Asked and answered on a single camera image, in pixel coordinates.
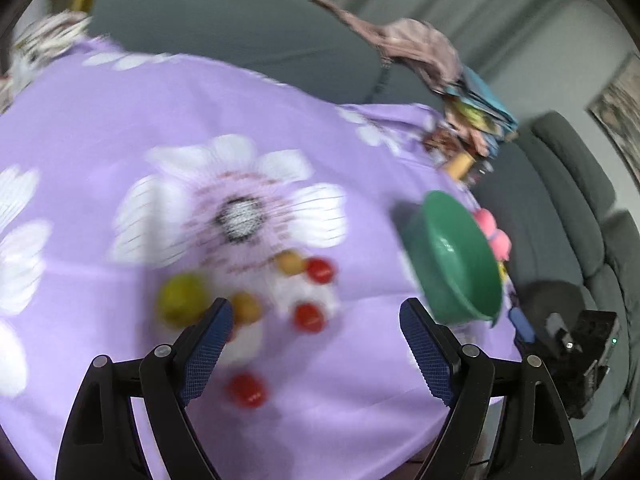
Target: silver screw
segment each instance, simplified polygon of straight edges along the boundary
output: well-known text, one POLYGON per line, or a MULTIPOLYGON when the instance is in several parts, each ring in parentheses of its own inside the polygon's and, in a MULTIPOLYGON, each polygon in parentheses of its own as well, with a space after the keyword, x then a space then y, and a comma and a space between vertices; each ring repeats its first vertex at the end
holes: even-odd
POLYGON ((98 357, 94 359, 93 364, 96 368, 102 368, 108 362, 109 360, 107 359, 106 355, 98 355, 98 357))
POLYGON ((156 357, 167 357, 170 353, 171 347, 169 345, 160 345, 154 350, 154 355, 156 357))
POLYGON ((467 357, 478 357, 480 355, 480 349, 476 345, 464 345, 462 347, 462 353, 467 357))
POLYGON ((527 357, 527 363, 529 363, 534 368, 540 368, 542 366, 542 359, 540 359, 537 355, 530 355, 527 357))

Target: red ball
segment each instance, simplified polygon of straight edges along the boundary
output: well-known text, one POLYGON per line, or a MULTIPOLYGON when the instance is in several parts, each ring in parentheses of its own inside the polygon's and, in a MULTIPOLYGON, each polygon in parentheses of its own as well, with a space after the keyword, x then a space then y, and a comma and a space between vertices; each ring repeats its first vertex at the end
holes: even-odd
POLYGON ((314 282, 325 285, 334 279, 335 268, 324 258, 308 258, 306 275, 314 282))
POLYGON ((311 332, 317 334, 322 332, 326 321, 324 314, 313 303, 302 303, 296 307, 293 315, 293 323, 303 332, 311 332))
POLYGON ((226 386, 226 391, 241 408, 259 408, 267 400, 264 383, 249 372, 234 376, 226 386))

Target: sofa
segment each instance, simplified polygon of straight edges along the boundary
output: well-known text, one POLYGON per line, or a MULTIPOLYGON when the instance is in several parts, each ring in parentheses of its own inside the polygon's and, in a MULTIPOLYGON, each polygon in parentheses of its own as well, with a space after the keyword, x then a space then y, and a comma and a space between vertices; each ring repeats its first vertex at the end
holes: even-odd
MULTIPOLYGON (((338 104, 442 110, 407 66, 385 73, 374 48, 306 0, 95 0, 90 32, 131 51, 221 59, 338 104)), ((620 318, 610 373, 587 417, 571 421, 583 475, 597 479, 640 416, 640 235, 628 212, 612 212, 609 179, 556 112, 505 144, 494 168, 474 193, 511 237, 508 271, 518 293, 563 280, 580 286, 587 308, 620 318)))

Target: bowl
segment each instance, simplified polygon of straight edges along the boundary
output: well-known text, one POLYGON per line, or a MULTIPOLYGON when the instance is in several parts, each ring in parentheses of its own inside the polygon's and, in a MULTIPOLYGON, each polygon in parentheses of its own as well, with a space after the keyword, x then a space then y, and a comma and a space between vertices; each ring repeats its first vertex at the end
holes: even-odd
POLYGON ((430 192, 400 237, 438 323, 497 320, 502 305, 498 263, 460 202, 430 192))

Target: pink toy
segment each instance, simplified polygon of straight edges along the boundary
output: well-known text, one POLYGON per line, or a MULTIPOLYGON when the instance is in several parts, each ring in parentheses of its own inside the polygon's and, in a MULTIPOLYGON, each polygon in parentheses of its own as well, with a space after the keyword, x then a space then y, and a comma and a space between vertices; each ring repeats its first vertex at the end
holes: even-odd
POLYGON ((487 209, 478 209, 474 213, 474 219, 487 238, 491 237, 498 227, 495 223, 494 216, 487 209))
POLYGON ((511 240, 507 236, 507 233, 498 229, 490 238, 489 245, 494 252, 495 259, 499 262, 504 262, 509 259, 509 252, 511 251, 511 240))

